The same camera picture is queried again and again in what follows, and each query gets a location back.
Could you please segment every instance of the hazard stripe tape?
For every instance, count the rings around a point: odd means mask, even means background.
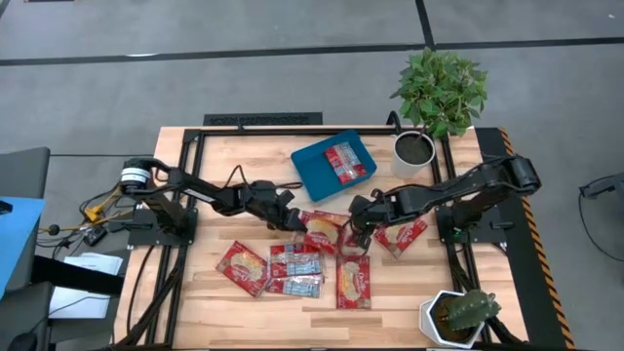
[[[514,155],[514,149],[511,146],[511,141],[509,140],[509,136],[504,129],[499,129],[500,134],[503,138],[503,144],[505,145],[505,151],[507,151],[507,155]],[[557,319],[562,328],[562,335],[565,339],[565,346],[568,349],[574,348],[574,341],[572,340],[572,333],[569,330],[569,326],[567,325],[566,315],[564,314],[564,309],[562,307],[562,300],[557,293],[557,289],[555,288],[555,281],[553,280],[553,273],[550,270],[550,265],[548,264],[548,259],[546,258],[546,253],[544,252],[544,247],[542,246],[542,240],[539,237],[539,233],[537,232],[537,224],[535,224],[535,219],[533,217],[533,212],[530,209],[530,203],[526,196],[523,196],[523,208],[525,209],[526,222],[528,223],[528,228],[530,229],[530,236],[533,239],[533,244],[535,245],[535,249],[537,250],[537,258],[539,259],[542,272],[544,273],[544,281],[548,285],[548,293],[551,296],[553,306],[555,307],[555,311],[557,313]]]

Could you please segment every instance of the white planter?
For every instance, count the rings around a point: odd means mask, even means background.
[[[422,136],[422,139],[425,140],[425,142],[428,142],[429,145],[431,145],[431,150],[433,151],[431,153],[431,157],[429,158],[429,160],[427,160],[427,162],[425,162],[425,163],[423,163],[421,165],[413,165],[413,164],[405,162],[397,154],[397,140],[399,140],[399,138],[401,138],[403,136],[406,136],[406,135],[420,136],[420,132],[416,132],[416,131],[403,132],[400,135],[395,136],[394,145],[392,147],[392,151],[393,151],[393,154],[394,154],[394,157],[392,159],[392,173],[396,177],[399,177],[401,179],[408,179],[408,178],[413,177],[418,171],[422,170],[427,165],[429,165],[431,163],[431,161],[433,160],[434,156],[436,156],[436,146],[433,143],[433,140],[431,140],[431,138],[429,136],[424,135],[424,136]]]
[[[438,301],[440,296],[442,296],[443,294],[453,294],[457,296],[464,295],[463,292],[440,291],[438,292],[436,297],[423,302],[420,305],[420,325],[419,325],[420,330],[439,345],[469,349],[472,347],[472,344],[475,343],[475,340],[477,340],[479,333],[484,328],[484,325],[486,323],[481,322],[479,326],[475,328],[473,335],[470,337],[470,339],[468,339],[466,343],[457,343],[457,342],[446,341],[442,339],[440,335],[438,334],[438,330],[436,330],[436,326],[433,323],[433,318],[431,317],[431,310],[433,309],[433,306],[436,303],[436,301]]]

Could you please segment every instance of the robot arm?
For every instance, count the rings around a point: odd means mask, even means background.
[[[152,170],[167,174],[167,183],[157,186],[152,179]],[[160,226],[174,234],[184,228],[186,209],[165,196],[170,191],[179,191],[206,202],[221,215],[248,212],[266,220],[270,229],[306,230],[298,218],[299,209],[287,207],[293,194],[285,190],[278,195],[277,186],[268,180],[218,187],[160,160],[135,158],[124,163],[120,184],[124,195],[144,202],[156,214]]]
[[[481,219],[483,212],[510,194],[530,195],[541,186],[529,159],[521,156],[495,158],[466,174],[433,186],[409,184],[382,192],[373,190],[370,201],[356,196],[349,207],[351,225],[358,245],[367,248],[371,234],[379,225],[396,225],[414,220],[436,206],[463,196],[471,200],[451,206],[453,227],[465,228]]]

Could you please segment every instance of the cactus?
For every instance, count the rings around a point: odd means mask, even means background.
[[[493,293],[472,290],[454,298],[447,305],[448,315],[445,320],[452,331],[465,330],[478,326],[487,318],[494,317],[500,305],[494,301]]]

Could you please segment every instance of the green leafy plant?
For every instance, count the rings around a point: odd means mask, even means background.
[[[494,317],[500,311],[500,305],[494,301],[493,293],[472,290],[454,298],[448,305],[445,320],[452,331],[465,330],[478,326],[487,318]]]
[[[401,88],[390,97],[403,98],[401,114],[415,126],[424,124],[435,137],[463,136],[471,117],[479,118],[484,110],[488,73],[469,59],[429,48],[410,56],[408,64],[401,71]]]

